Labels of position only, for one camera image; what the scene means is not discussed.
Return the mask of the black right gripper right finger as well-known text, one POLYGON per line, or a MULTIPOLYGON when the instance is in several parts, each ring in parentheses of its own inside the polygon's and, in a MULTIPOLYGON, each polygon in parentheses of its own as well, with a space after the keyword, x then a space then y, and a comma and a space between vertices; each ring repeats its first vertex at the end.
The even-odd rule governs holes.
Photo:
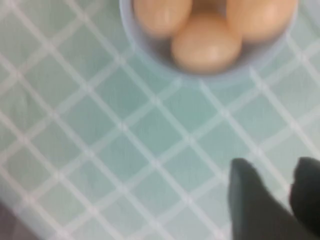
POLYGON ((320 161, 301 157, 293 173, 289 204, 293 215, 309 231, 320 236, 320 161))

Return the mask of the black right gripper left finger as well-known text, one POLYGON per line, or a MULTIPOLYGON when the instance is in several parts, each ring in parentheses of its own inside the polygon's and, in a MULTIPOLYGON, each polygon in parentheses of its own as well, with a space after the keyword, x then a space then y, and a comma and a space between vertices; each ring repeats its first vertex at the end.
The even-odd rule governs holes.
POLYGON ((228 209, 233 240, 306 240, 308 231, 271 195, 254 166, 231 162, 228 209))

